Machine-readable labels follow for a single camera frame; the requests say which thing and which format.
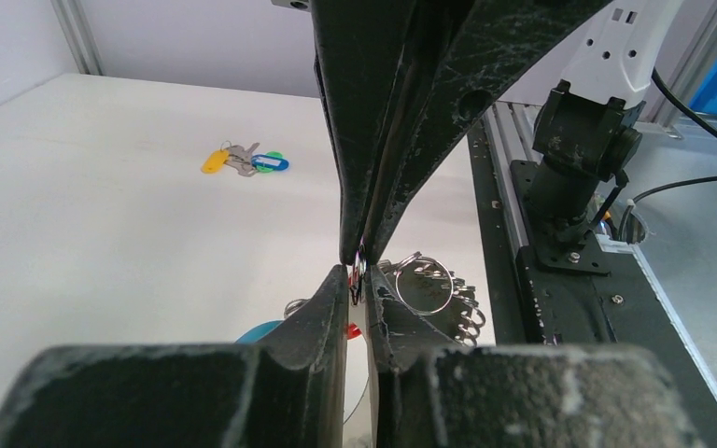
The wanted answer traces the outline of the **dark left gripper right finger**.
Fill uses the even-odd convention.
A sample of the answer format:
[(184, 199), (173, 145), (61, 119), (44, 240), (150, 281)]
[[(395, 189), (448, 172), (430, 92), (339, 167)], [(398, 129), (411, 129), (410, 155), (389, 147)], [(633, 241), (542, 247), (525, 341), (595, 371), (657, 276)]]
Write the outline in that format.
[(468, 347), (364, 276), (378, 447), (699, 447), (668, 372), (626, 344)]

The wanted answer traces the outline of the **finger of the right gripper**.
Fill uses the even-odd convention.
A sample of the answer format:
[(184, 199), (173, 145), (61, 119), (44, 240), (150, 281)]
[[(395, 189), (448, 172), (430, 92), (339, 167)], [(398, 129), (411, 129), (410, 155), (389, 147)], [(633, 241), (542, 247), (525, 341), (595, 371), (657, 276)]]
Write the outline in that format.
[(364, 259), (377, 262), (414, 196), (484, 112), (604, 1), (435, 1), (374, 166)]

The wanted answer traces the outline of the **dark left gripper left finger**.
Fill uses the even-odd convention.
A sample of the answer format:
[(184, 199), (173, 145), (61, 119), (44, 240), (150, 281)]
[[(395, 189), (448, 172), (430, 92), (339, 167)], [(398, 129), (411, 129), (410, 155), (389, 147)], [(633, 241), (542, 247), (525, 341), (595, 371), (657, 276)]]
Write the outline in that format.
[(0, 447), (338, 447), (347, 274), (255, 343), (60, 345), (0, 406)]

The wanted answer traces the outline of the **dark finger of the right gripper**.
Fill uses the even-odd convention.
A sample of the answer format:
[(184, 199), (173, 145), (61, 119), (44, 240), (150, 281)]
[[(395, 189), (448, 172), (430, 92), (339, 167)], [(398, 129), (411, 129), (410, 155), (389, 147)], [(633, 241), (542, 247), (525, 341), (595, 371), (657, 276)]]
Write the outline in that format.
[(339, 258), (353, 264), (428, 1), (314, 1), (316, 76), (340, 182)]

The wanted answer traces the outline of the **red tagged key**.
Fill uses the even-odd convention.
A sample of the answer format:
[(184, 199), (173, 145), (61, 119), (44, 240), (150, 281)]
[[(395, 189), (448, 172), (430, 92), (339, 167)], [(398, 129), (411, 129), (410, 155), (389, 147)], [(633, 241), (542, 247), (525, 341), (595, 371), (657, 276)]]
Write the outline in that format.
[(348, 325), (346, 337), (348, 341), (355, 340), (362, 335), (362, 308), (360, 303), (360, 274), (353, 271), (348, 275)]

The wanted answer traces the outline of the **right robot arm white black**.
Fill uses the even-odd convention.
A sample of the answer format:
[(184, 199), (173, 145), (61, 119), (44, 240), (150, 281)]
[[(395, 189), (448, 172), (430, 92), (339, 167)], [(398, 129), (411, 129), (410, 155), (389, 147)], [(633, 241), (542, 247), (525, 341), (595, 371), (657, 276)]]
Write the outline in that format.
[(683, 375), (696, 367), (631, 257), (594, 259), (587, 207), (624, 178), (640, 103), (563, 79), (540, 113), (539, 164), (512, 165), (529, 243), (512, 264), (513, 342), (466, 347), (405, 305), (377, 262), (406, 208), (502, 92), (601, 1), (315, 1), (316, 70), (341, 199), (341, 258), (371, 344), (377, 447), (699, 447), (680, 378), (605, 301), (654, 313)]

